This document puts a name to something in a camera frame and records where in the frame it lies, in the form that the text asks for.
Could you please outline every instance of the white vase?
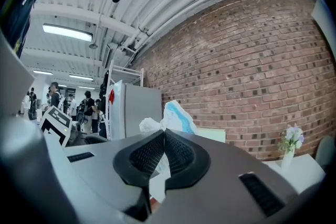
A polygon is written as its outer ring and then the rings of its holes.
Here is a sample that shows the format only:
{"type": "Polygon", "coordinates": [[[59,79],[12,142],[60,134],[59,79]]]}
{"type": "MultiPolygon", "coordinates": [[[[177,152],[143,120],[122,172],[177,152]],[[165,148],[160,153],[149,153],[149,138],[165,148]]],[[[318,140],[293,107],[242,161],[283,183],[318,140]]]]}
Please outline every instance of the white vase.
{"type": "Polygon", "coordinates": [[[290,166],[290,163],[292,162],[293,157],[294,157],[294,150],[285,152],[284,157],[281,162],[282,171],[285,172],[288,170],[288,167],[290,166]]]}

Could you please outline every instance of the plastic bag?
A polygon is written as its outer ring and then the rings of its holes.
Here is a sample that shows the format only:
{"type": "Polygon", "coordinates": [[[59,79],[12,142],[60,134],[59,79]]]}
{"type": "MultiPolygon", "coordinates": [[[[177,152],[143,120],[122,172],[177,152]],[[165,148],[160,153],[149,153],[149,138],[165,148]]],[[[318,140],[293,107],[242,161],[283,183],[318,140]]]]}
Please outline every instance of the plastic bag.
{"type": "Polygon", "coordinates": [[[152,118],[146,118],[140,123],[139,127],[141,132],[171,129],[197,134],[197,127],[193,119],[176,100],[166,103],[164,106],[163,120],[160,123],[152,118]]]}

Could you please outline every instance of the refrigerator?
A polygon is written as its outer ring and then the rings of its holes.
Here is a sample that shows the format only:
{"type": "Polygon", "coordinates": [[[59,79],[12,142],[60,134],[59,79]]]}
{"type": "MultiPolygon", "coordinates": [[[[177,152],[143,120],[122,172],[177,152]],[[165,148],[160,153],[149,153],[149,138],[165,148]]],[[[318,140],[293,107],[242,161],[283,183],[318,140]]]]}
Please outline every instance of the refrigerator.
{"type": "Polygon", "coordinates": [[[108,139],[118,140],[140,134],[145,118],[162,120],[161,91],[123,83],[113,85],[113,104],[108,104],[108,139]]]}

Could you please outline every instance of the ceiling light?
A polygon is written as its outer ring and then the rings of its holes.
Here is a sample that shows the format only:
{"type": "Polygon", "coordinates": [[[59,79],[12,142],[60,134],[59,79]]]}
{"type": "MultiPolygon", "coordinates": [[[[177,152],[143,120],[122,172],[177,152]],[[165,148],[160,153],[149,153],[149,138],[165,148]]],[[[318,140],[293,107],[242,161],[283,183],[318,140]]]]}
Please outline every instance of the ceiling light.
{"type": "Polygon", "coordinates": [[[81,77],[81,76],[76,76],[76,75],[69,75],[69,77],[71,78],[75,78],[75,79],[86,79],[86,80],[93,80],[93,78],[87,78],[87,77],[81,77]]]}
{"type": "Polygon", "coordinates": [[[53,73],[50,73],[50,72],[44,72],[44,71],[38,71],[38,70],[34,70],[34,73],[44,74],[44,75],[52,75],[53,74],[53,73]]]}
{"type": "Polygon", "coordinates": [[[84,41],[91,42],[92,41],[92,33],[79,31],[73,28],[51,25],[51,24],[43,24],[43,30],[46,33],[78,38],[84,41]]]}
{"type": "Polygon", "coordinates": [[[82,89],[90,89],[90,90],[94,90],[94,88],[90,88],[90,87],[82,87],[82,86],[78,86],[79,88],[82,88],[82,89]]]}

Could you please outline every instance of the table top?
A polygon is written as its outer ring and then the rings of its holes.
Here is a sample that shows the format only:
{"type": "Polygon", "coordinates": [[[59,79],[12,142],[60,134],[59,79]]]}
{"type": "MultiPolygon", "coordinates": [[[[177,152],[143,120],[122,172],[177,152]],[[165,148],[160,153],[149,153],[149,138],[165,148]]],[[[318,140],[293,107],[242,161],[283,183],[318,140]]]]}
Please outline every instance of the table top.
{"type": "Polygon", "coordinates": [[[286,179],[298,194],[324,179],[325,172],[309,154],[293,158],[285,172],[281,170],[281,161],[264,162],[264,164],[286,179]]]}

